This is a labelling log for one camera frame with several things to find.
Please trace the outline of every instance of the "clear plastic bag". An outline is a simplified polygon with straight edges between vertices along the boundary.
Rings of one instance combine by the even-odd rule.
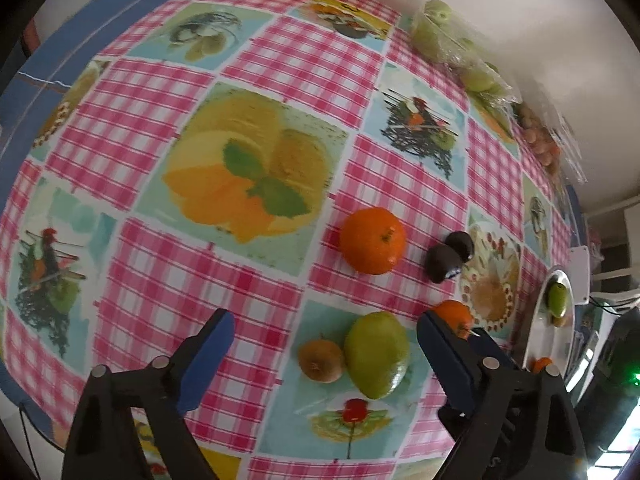
[[[499,108],[521,101],[515,78],[497,59],[490,40],[446,3],[426,2],[414,15],[410,38],[425,60],[448,65],[485,105]]]
[[[565,172],[570,174],[579,184],[585,183],[587,177],[582,170],[582,154],[574,131],[556,107],[545,87],[530,76],[519,76],[518,86],[522,92],[524,104],[521,107],[516,107],[516,111],[520,125],[525,129],[525,135],[527,135],[527,130],[536,127],[535,124],[530,124],[529,118],[523,117],[523,110],[528,108],[540,122],[544,133],[548,134],[559,148],[560,163]]]

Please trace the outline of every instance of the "silver bolt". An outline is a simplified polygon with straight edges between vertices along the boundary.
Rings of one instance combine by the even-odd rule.
[[[105,365],[97,365],[91,370],[91,375],[96,378],[102,377],[105,373],[107,373],[107,367]]]
[[[169,358],[166,355],[159,355],[158,357],[154,358],[153,361],[151,361],[152,367],[156,368],[157,370],[166,368],[168,364],[169,364]]]
[[[560,375],[560,368],[558,368],[555,364],[545,366],[545,371],[552,377],[558,377],[558,375]]]
[[[482,364],[485,368],[489,368],[489,370],[497,370],[500,368],[500,361],[495,357],[485,357],[482,359]]]

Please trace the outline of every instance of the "printed green leaf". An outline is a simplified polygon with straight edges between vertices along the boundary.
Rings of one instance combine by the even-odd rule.
[[[264,210],[270,215],[293,218],[309,213],[309,208],[300,193],[272,176],[261,178],[247,194],[259,196],[262,199]]]
[[[222,150],[226,168],[235,176],[259,180],[264,176],[262,163],[247,147],[237,140],[230,140]]]

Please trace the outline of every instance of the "table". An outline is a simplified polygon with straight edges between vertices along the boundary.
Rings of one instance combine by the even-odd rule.
[[[50,417],[44,430],[64,443],[92,366],[142,367],[223,307],[236,340],[186,418],[220,478],[433,468],[452,441],[417,317],[459,298],[508,349],[529,295],[568,257],[568,210],[517,125],[492,126],[411,50],[407,18],[375,0],[92,6],[0,100],[2,152],[29,151],[2,160],[17,170],[0,218],[2,355]],[[87,34],[97,12],[104,26]],[[67,63],[82,56],[85,68]],[[42,76],[45,62],[60,70]],[[11,109],[17,95],[31,105]],[[440,130],[417,137],[409,126],[427,120]],[[532,203],[545,213],[537,233]],[[344,218],[373,205],[408,238],[382,276],[357,274],[337,250]],[[460,229],[477,256],[459,279],[429,282],[425,250]],[[375,310],[405,326],[410,372],[350,436],[340,412],[361,394],[347,375],[307,380],[295,354],[319,336],[341,343]]]

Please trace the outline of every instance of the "orange on tray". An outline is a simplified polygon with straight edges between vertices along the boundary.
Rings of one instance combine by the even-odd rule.
[[[445,300],[433,307],[434,313],[447,323],[460,339],[467,339],[474,325],[474,317],[469,307],[456,300]]]
[[[406,234],[399,219],[383,207],[351,214],[340,231],[342,256],[358,272],[384,274],[402,257]]]
[[[533,363],[533,367],[531,368],[532,373],[539,374],[542,370],[546,368],[547,365],[552,365],[554,362],[551,360],[551,357],[541,357],[535,363]]]

